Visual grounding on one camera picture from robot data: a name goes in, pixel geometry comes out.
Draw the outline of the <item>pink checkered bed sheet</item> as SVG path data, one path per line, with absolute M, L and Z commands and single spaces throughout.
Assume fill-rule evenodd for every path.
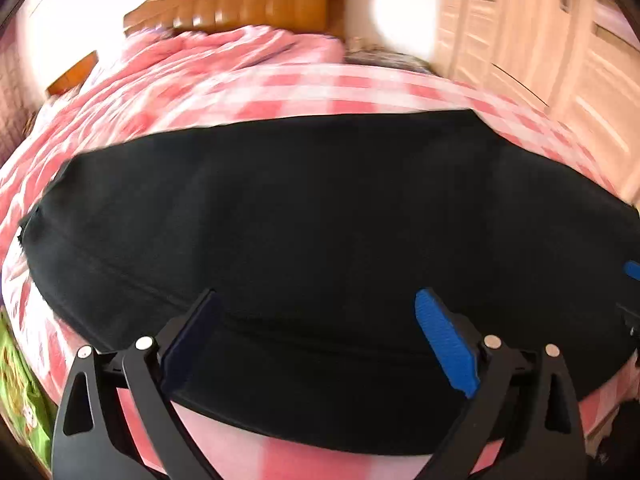
M 6 310 L 23 354 L 56 404 L 76 350 L 85 344 L 59 321 L 32 284 L 17 225 L 65 159 L 152 132 L 298 115 L 470 108 L 508 140 L 567 164 L 614 191 L 586 141 L 533 108 L 504 96 L 390 68 L 346 64 L 256 65 L 219 75 L 161 75 L 145 68 L 117 75 L 40 113 L 34 133 L 1 169 L 1 262 Z M 634 360 L 580 402 L 588 437 L 623 401 L 639 397 Z M 410 479 L 427 456 L 392 457 L 320 450 L 250 434 L 176 406 L 227 479 Z

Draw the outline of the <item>black pants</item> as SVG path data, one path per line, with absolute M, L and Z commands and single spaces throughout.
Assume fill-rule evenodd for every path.
M 334 450 L 430 454 L 459 416 L 414 302 L 555 344 L 588 396 L 630 359 L 639 215 L 469 110 L 294 117 L 77 155 L 21 223 L 30 276 L 103 351 L 207 289 L 165 390 L 192 411 Z

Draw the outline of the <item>pink crumpled quilt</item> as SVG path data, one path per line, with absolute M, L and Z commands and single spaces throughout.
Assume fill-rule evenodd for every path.
M 109 58 L 99 61 L 85 83 L 87 90 L 151 68 L 187 68 L 231 72 L 259 64 L 341 64 L 341 40 L 322 34 L 296 34 L 266 25 L 230 32 L 179 32 L 142 29 L 126 38 Z

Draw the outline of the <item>dark patterned pillow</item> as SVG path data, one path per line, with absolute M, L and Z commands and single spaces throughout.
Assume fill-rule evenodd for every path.
M 344 62 L 355 65 L 370 65 L 393 68 L 394 70 L 408 70 L 408 72 L 434 75 L 430 64 L 407 53 L 395 52 L 383 48 L 362 48 L 349 50 L 345 54 Z

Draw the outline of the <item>green cartoon blanket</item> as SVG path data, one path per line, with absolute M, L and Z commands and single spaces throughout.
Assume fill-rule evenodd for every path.
M 1 419 L 48 479 L 57 410 L 18 348 L 6 309 L 1 307 Z

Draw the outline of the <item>light wooden wardrobe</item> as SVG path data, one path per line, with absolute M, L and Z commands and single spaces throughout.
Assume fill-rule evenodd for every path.
M 639 201 L 639 39 L 615 0 L 440 0 L 440 76 L 536 108 Z

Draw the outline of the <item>brown wooden headboard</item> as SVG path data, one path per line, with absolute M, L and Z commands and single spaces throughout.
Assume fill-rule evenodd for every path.
M 145 0 L 124 16 L 129 36 L 147 28 L 228 32 L 267 25 L 345 39 L 345 0 Z

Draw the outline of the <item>wooden nightstand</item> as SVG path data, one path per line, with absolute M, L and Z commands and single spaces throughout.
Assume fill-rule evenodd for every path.
M 98 52 L 92 51 L 78 61 L 47 88 L 47 96 L 62 96 L 83 84 L 98 64 Z

